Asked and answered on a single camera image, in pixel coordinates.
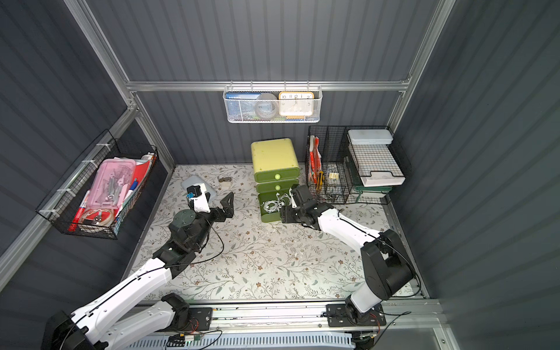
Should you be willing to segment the green bottom drawer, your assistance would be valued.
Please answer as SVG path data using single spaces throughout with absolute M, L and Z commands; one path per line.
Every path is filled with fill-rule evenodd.
M 265 192 L 258 195 L 260 218 L 263 223 L 281 220 L 280 211 L 291 204 L 290 195 L 285 190 Z

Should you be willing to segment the white earphones small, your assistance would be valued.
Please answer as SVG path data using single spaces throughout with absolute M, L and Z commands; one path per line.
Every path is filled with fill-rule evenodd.
M 262 203 L 263 210 L 267 213 L 274 213 L 275 211 L 279 210 L 279 203 L 278 201 L 265 201 Z

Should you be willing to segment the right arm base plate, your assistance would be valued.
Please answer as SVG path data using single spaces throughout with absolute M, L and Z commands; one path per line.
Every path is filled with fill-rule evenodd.
M 360 313 L 353 306 L 345 303 L 331 303 L 326 305 L 322 313 L 328 319 L 331 328 L 348 327 L 375 327 L 386 325 L 386 318 L 382 314 L 382 308 L 375 306 L 366 313 Z

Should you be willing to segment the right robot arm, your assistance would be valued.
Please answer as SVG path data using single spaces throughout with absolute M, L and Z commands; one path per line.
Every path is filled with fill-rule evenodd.
M 361 320 L 417 276 L 402 239 L 393 230 L 381 232 L 355 222 L 333 205 L 316 200 L 305 185 L 292 186 L 289 197 L 290 203 L 280 210 L 283 223 L 328 233 L 360 253 L 364 282 L 345 305 L 352 322 Z

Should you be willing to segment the green yellow drawer cabinet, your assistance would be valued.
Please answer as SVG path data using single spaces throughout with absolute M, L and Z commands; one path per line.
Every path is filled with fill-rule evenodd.
M 256 191 L 289 192 L 300 179 L 300 166 L 289 138 L 255 141 L 251 144 Z

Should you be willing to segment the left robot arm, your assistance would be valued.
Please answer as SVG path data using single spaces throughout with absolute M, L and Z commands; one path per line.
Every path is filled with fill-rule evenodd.
M 233 192 L 219 207 L 210 208 L 209 194 L 200 186 L 188 190 L 194 197 L 188 209 L 174 216 L 170 239 L 138 271 L 108 292 L 70 314 L 62 311 L 51 316 L 45 325 L 42 349 L 124 349 L 156 331 L 181 331 L 193 324 L 189 304 L 176 293 L 127 316 L 147 295 L 194 263 L 214 223 L 234 216 Z

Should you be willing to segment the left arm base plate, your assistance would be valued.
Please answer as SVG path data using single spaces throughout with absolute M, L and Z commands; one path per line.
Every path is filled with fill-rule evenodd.
M 174 328 L 178 331 L 208 331 L 213 316 L 212 308 L 189 308 L 176 313 Z

